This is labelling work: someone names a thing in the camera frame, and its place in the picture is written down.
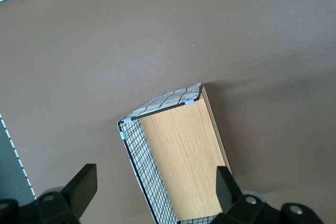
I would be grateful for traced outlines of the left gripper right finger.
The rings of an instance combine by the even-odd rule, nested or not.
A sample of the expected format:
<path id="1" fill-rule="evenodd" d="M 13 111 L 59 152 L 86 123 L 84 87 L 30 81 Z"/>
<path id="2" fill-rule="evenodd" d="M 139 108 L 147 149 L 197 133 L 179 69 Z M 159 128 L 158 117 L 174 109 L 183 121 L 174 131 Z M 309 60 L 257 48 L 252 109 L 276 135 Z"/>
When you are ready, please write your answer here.
<path id="1" fill-rule="evenodd" d="M 243 194 L 226 166 L 217 167 L 216 195 L 222 212 L 212 223 L 322 223 L 305 205 L 290 202 L 277 210 L 257 196 Z"/>

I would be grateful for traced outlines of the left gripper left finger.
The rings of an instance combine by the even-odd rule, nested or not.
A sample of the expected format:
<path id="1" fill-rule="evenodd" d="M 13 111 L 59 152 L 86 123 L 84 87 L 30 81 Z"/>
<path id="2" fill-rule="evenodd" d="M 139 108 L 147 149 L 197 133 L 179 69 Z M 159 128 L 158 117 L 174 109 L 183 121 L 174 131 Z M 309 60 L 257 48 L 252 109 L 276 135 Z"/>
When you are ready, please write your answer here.
<path id="1" fill-rule="evenodd" d="M 80 223 L 97 189 L 97 165 L 86 164 L 61 191 L 42 194 L 24 206 L 2 199 L 1 223 Z"/>

